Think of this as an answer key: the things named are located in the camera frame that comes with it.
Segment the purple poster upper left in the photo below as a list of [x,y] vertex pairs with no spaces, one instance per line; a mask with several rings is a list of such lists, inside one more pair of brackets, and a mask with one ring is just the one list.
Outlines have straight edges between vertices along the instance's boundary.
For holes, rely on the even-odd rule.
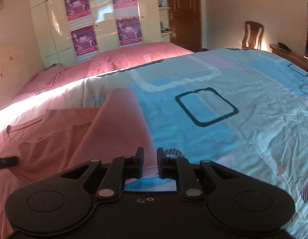
[[68,22],[91,15],[89,0],[64,0]]

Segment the brown wooden chair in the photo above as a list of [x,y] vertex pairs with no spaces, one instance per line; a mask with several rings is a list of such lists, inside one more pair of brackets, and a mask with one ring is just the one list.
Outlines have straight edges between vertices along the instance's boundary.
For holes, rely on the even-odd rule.
[[242,49],[261,49],[265,28],[254,21],[245,22],[245,35],[242,41]]

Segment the blue patterned bed quilt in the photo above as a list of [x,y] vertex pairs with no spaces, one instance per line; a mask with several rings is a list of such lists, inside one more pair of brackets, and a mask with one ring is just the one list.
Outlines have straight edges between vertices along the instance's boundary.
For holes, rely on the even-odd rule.
[[[137,98],[155,149],[209,159],[288,192],[287,228],[308,238],[308,73],[261,50],[218,49],[98,74],[0,111],[0,133],[46,110],[101,107],[118,88]],[[158,174],[130,191],[174,190]]]

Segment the brown wooden side table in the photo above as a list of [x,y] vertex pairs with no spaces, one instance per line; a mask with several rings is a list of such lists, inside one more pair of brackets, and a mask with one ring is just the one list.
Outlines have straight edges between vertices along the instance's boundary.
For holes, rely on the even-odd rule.
[[277,44],[269,44],[269,47],[272,50],[272,53],[278,55],[291,63],[297,65],[308,73],[308,61],[303,57],[300,57],[292,52],[285,51],[280,49]]

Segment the cream glossy wardrobe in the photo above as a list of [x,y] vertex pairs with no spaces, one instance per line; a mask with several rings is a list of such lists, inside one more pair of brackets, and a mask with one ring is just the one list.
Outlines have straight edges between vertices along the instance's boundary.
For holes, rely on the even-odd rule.
[[[114,9],[112,0],[89,0],[91,15],[68,22],[64,0],[30,0],[31,16],[44,66],[55,63],[72,66],[100,52],[138,44],[161,42],[161,8],[158,0],[137,0],[136,8]],[[116,20],[139,17],[142,43],[119,45]],[[71,31],[93,25],[98,51],[76,57]]]

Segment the pink bed cover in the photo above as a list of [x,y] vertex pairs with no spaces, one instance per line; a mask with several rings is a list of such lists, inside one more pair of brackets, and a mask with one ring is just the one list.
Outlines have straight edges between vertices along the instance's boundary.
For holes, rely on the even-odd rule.
[[169,42],[140,44],[101,52],[83,63],[69,67],[62,65],[35,74],[15,96],[12,103],[83,78],[192,53],[190,50]]

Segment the purple poster lower left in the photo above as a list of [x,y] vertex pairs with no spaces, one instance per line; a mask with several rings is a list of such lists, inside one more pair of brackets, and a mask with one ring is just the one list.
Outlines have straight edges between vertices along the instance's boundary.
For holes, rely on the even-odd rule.
[[71,39],[76,57],[98,51],[98,45],[93,25],[85,26],[71,31]]

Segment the brown wooden door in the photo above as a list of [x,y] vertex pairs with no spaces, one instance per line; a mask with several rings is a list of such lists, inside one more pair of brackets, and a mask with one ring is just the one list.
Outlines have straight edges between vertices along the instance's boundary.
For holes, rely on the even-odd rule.
[[170,42],[198,52],[202,48],[200,0],[168,0]]

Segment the cream curved headboard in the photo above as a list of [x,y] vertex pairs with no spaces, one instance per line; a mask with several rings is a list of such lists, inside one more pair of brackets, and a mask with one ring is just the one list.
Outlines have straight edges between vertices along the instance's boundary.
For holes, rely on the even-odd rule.
[[27,81],[43,69],[40,57],[12,46],[0,47],[0,110],[9,106]]

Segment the purple poster lower right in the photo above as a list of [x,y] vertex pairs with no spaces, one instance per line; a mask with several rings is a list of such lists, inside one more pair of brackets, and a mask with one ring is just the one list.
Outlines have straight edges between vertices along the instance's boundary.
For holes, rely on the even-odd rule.
[[116,20],[120,46],[142,43],[142,30],[139,17],[128,17]]

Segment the dark object on table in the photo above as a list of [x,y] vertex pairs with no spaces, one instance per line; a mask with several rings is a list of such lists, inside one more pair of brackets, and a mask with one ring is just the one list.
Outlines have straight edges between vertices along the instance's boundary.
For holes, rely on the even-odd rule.
[[291,49],[287,45],[285,45],[281,42],[278,42],[278,48],[279,48],[279,50],[287,51],[289,53],[291,52]]

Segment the pink knit garment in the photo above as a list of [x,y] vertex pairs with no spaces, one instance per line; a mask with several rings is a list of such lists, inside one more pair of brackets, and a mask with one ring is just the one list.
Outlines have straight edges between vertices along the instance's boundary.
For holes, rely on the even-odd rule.
[[158,173],[156,153],[136,96],[127,88],[111,91],[101,107],[46,110],[45,114],[0,133],[0,158],[19,164],[0,170],[0,238],[12,228],[5,201],[15,190],[91,159],[107,164],[144,148],[145,177]]

